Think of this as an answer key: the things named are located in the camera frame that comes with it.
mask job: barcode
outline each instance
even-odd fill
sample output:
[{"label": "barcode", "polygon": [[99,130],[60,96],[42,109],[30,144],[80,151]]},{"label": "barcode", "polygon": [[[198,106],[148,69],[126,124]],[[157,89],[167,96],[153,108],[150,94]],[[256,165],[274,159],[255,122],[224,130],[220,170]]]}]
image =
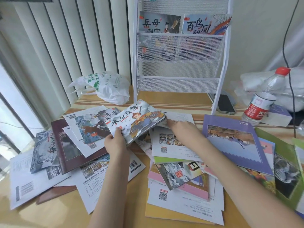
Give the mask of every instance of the barcode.
[{"label": "barcode", "polygon": [[158,198],[158,199],[163,200],[163,201],[167,201],[167,194],[168,194],[168,193],[166,193],[166,192],[160,191],[160,192],[159,192],[159,198]]},{"label": "barcode", "polygon": [[167,147],[161,146],[161,153],[167,153]]},{"label": "barcode", "polygon": [[132,162],[130,162],[130,168],[133,169],[135,166],[137,166],[137,162],[134,160]]},{"label": "barcode", "polygon": [[21,196],[26,195],[27,193],[31,192],[34,189],[34,183],[31,181],[24,186],[21,186]]},{"label": "barcode", "polygon": [[19,186],[16,187],[16,201],[20,200],[20,195],[19,195]]},{"label": "barcode", "polygon": [[97,145],[95,144],[95,142],[88,144],[88,146],[89,146],[91,149],[94,149],[94,148],[97,147]]}]

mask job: wooden desk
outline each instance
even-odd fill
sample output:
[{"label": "wooden desk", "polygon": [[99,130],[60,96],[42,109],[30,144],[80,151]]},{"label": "wooden desk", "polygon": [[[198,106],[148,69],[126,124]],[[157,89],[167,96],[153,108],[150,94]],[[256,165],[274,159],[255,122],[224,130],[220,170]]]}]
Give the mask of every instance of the wooden desk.
[{"label": "wooden desk", "polygon": [[[168,111],[191,113],[195,124],[199,129],[203,127],[204,114],[210,114],[211,101],[206,94],[183,94],[183,93],[158,93],[142,92],[139,99],[143,99],[155,108]],[[123,106],[120,110],[129,106],[132,101]],[[106,103],[95,95],[82,96],[68,111],[72,113],[82,109],[105,105],[108,108],[115,105]],[[237,113],[233,118],[240,118],[242,107],[236,106]],[[291,143],[293,131],[291,127],[275,127],[260,125],[261,129],[272,133],[280,139]],[[132,150],[139,159],[149,167],[150,159],[139,147],[132,145]],[[128,183],[127,202],[125,206],[125,227],[185,227],[193,225],[187,222],[178,222],[164,219],[146,218],[146,193],[148,185],[148,168]],[[9,210],[9,178],[0,182],[0,227],[86,227],[91,215],[88,215],[82,203],[78,191],[70,192],[59,198],[53,199],[40,205],[35,204],[35,199],[21,207]],[[227,193],[224,193],[225,211],[223,212],[225,227],[249,227],[241,216],[234,203]],[[214,227],[213,225],[195,224],[196,227]]]}]

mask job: black phone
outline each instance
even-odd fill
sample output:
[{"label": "black phone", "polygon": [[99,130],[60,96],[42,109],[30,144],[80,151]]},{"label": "black phone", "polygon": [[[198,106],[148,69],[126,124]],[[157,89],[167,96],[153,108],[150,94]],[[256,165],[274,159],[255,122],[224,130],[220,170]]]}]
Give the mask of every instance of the black phone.
[{"label": "black phone", "polygon": [[[215,94],[208,94],[212,103],[214,102]],[[233,115],[236,113],[233,105],[230,102],[230,99],[227,95],[221,94],[219,96],[219,102],[217,104],[217,111],[223,114]]]}]

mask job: plastic water bottle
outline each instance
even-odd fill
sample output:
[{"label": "plastic water bottle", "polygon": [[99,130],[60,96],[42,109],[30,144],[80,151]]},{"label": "plastic water bottle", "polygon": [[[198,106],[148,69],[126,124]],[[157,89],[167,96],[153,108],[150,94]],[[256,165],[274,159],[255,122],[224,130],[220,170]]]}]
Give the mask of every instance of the plastic water bottle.
[{"label": "plastic water bottle", "polygon": [[253,126],[260,123],[264,115],[276,101],[274,92],[285,89],[285,76],[290,69],[286,67],[277,68],[276,73],[266,79],[261,85],[263,91],[257,92],[252,98],[249,106],[242,115],[242,120],[250,122]]}]

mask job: purple book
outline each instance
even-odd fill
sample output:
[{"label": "purple book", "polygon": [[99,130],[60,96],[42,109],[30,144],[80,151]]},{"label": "purple book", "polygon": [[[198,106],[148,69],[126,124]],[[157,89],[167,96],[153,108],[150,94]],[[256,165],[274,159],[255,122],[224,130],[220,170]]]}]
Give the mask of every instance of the purple book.
[{"label": "purple book", "polygon": [[205,114],[203,135],[236,165],[273,175],[250,123]]}]

